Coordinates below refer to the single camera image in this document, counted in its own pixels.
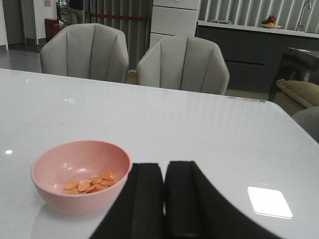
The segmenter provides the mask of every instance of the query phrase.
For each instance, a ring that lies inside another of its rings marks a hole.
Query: table
[[[133,162],[194,160],[247,217],[284,239],[319,235],[319,145],[271,102],[0,69],[0,237],[86,239],[107,213],[44,203],[30,177],[47,149],[96,139]],[[258,215],[248,187],[278,190],[291,219]]]

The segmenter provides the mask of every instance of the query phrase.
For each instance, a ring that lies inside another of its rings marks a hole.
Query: bowl
[[[62,212],[83,214],[110,207],[123,188],[131,167],[132,161],[122,148],[109,142],[82,140],[44,152],[35,160],[31,178],[47,204]],[[116,175],[113,186],[90,194],[63,194],[68,181],[87,180],[106,168]]]

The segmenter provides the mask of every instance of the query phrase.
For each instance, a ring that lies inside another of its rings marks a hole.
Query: gray chair
[[[42,72],[125,83],[129,56],[122,31],[98,24],[62,29],[41,49]]]
[[[158,40],[139,61],[138,84],[224,95],[229,71],[218,45],[193,36]]]
[[[298,111],[292,118],[319,143],[319,106]]]

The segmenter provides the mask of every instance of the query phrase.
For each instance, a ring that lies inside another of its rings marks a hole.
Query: white countertop
[[[280,29],[280,28],[268,29],[268,28],[263,28],[263,27],[240,26],[240,25],[234,25],[234,24],[213,23],[213,22],[208,22],[208,21],[198,21],[198,25],[199,26],[220,27],[220,28],[234,29],[234,30],[257,31],[257,32],[267,32],[267,33],[282,34],[282,35],[319,38],[319,34],[307,33],[304,31],[285,30],[285,29]]]
[[[269,231],[283,239],[319,235],[319,145],[274,103],[4,69],[0,89],[2,239],[87,239],[94,231],[107,210],[60,213],[30,177],[42,152],[81,139],[115,143],[163,173],[171,160],[194,160]],[[279,190],[293,217],[256,214],[248,187]]]

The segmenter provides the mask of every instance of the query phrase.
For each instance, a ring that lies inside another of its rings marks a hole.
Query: gray floor
[[[20,71],[31,71],[31,72],[41,72],[40,64],[40,51],[41,46],[14,46],[10,47],[10,50],[5,48],[0,48],[0,68],[20,70]],[[136,84],[136,80],[132,79],[134,76],[128,75],[128,83]],[[257,93],[257,92],[247,92],[238,90],[227,90],[226,94],[228,96],[235,97],[246,97],[267,100],[268,94]]]

